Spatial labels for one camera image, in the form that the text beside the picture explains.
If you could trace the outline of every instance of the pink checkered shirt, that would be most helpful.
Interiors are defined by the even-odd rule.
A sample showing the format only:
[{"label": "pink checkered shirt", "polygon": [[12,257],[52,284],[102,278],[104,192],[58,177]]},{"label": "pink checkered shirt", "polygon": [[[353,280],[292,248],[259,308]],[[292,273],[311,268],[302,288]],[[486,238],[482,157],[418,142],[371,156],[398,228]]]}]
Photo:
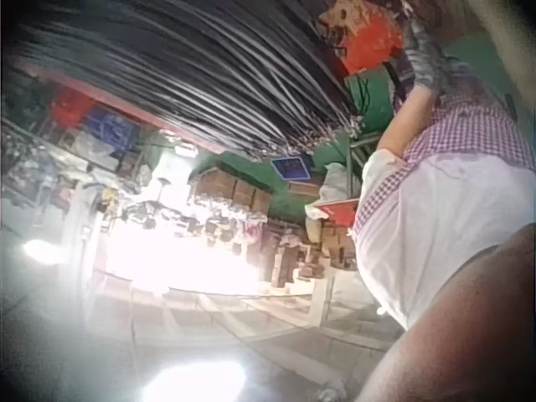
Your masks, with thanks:
[{"label": "pink checkered shirt", "polygon": [[503,104],[479,79],[458,77],[456,93],[440,98],[430,126],[406,149],[407,164],[388,176],[359,205],[354,234],[359,233],[387,197],[398,191],[421,161],[441,153],[493,155],[511,166],[536,172],[532,150]]}]

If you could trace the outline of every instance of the plastic bag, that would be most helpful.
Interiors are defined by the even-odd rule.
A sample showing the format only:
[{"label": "plastic bag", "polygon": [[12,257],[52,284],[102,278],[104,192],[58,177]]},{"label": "plastic bag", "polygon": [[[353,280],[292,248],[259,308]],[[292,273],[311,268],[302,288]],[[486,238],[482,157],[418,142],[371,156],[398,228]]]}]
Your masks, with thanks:
[{"label": "plastic bag", "polygon": [[[309,219],[327,219],[328,215],[316,208],[316,204],[348,199],[348,181],[346,167],[340,163],[330,163],[326,166],[327,173],[324,184],[320,187],[320,199],[305,206],[305,213]],[[358,178],[353,178],[353,194],[357,196],[361,191]]]}]

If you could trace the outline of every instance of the person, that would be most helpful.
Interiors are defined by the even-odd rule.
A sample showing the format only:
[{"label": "person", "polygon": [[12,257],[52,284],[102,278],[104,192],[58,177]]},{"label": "person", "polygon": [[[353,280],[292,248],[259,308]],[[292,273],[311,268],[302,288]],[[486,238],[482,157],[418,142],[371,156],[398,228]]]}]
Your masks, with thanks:
[{"label": "person", "polygon": [[536,400],[532,150],[414,18],[404,37],[408,95],[363,168],[353,239],[364,283],[406,332],[357,401]]}]

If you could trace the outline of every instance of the gray glove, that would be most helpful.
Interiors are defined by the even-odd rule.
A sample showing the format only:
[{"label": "gray glove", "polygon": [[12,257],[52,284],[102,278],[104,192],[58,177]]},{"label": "gray glove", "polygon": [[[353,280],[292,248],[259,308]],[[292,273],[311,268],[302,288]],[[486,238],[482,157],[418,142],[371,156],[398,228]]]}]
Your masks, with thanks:
[{"label": "gray glove", "polygon": [[434,92],[448,90],[450,86],[450,66],[445,55],[426,33],[424,28],[412,18],[404,30],[404,50],[415,72],[415,83]]}]

